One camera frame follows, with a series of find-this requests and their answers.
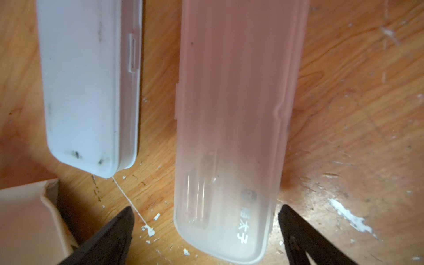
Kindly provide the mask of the translucent frosted pencil case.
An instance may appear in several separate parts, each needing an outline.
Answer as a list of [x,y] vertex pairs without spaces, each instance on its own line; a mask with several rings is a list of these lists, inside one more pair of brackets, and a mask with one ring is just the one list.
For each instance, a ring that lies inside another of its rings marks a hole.
[[224,261],[263,259],[309,1],[183,1],[174,225]]

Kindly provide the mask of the white printed canvas tote bag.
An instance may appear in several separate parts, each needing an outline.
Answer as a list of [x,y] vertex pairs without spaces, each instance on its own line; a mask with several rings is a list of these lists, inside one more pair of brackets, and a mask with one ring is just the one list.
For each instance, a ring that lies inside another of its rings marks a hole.
[[1,264],[57,265],[79,247],[58,193],[57,179],[1,190]]

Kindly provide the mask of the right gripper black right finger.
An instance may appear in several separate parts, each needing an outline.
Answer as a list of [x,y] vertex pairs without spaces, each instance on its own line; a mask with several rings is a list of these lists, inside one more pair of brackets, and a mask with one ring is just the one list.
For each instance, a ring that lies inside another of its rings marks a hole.
[[284,247],[291,265],[355,265],[327,238],[321,235],[289,205],[283,205],[278,214]]

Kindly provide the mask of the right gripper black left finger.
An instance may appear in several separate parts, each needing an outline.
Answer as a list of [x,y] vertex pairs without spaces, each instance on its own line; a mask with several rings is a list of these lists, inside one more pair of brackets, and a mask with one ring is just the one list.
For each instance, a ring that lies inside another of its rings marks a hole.
[[127,206],[87,240],[62,265],[124,265],[132,240],[135,218]]

